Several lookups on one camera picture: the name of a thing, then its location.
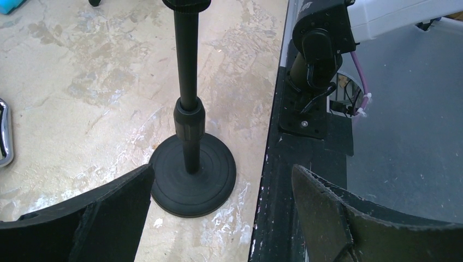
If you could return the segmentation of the black round-base stand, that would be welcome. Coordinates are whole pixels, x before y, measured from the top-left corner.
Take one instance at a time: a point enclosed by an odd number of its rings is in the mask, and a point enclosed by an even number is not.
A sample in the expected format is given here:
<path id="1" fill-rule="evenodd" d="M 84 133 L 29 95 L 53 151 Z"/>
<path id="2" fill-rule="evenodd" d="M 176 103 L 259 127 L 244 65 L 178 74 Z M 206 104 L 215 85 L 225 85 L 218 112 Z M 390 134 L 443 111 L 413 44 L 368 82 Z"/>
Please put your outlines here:
<path id="1" fill-rule="evenodd" d="M 206 132 L 205 107 L 198 96 L 199 14 L 210 1 L 165 1 L 174 13 L 180 96 L 173 111 L 175 135 L 165 139 L 149 162 L 155 171 L 151 194 L 166 212 L 206 216 L 230 197 L 237 169 L 233 154 Z"/>

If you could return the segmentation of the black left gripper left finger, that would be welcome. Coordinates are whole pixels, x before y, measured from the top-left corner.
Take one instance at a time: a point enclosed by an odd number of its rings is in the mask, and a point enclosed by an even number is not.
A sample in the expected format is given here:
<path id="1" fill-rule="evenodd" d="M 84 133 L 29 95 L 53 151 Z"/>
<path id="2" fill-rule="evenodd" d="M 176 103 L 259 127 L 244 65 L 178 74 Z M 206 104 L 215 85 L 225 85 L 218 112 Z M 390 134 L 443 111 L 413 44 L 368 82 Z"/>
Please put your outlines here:
<path id="1" fill-rule="evenodd" d="M 143 165 L 66 201 L 1 223 L 1 261 L 133 261 L 155 172 Z"/>

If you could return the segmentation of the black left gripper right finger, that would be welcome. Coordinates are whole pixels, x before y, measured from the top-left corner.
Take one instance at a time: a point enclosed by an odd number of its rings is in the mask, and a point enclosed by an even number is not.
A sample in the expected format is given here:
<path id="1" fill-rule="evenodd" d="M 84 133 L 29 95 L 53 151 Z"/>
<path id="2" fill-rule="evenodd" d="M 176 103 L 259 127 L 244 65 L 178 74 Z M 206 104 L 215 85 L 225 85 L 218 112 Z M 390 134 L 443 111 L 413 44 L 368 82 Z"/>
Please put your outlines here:
<path id="1" fill-rule="evenodd" d="M 408 215 L 292 168 L 309 261 L 462 261 L 462 225 Z"/>

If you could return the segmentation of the black tripod shock-mount stand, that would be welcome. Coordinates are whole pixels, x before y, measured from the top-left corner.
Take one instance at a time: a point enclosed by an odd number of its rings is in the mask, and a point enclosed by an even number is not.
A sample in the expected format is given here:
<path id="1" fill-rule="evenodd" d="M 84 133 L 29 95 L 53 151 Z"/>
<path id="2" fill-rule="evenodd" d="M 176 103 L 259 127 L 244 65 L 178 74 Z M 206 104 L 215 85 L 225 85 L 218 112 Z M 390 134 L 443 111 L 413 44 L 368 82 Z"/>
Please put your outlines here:
<path id="1" fill-rule="evenodd" d="M 102 0 L 88 0 L 89 4 L 93 7 L 98 7 Z"/>

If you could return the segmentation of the blue microphone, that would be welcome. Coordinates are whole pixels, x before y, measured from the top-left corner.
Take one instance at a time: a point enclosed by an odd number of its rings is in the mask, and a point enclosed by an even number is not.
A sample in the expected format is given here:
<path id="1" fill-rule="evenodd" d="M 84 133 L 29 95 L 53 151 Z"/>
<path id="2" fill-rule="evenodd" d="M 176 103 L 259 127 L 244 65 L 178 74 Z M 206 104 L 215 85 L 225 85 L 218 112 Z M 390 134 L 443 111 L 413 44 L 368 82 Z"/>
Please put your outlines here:
<path id="1" fill-rule="evenodd" d="M 20 7 L 25 0 L 0 0 L 1 14 L 9 15 L 11 12 Z"/>

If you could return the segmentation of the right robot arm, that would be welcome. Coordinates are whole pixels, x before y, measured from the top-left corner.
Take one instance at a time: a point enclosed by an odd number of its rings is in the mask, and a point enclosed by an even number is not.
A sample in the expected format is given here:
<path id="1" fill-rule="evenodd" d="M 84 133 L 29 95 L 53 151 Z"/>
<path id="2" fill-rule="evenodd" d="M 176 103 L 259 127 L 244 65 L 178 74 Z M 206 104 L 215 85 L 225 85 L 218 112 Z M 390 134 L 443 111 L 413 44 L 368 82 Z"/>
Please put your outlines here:
<path id="1" fill-rule="evenodd" d="M 341 55 L 395 29 L 462 11 L 462 1 L 301 1 L 292 40 L 305 62 L 305 85 L 320 93 Z"/>

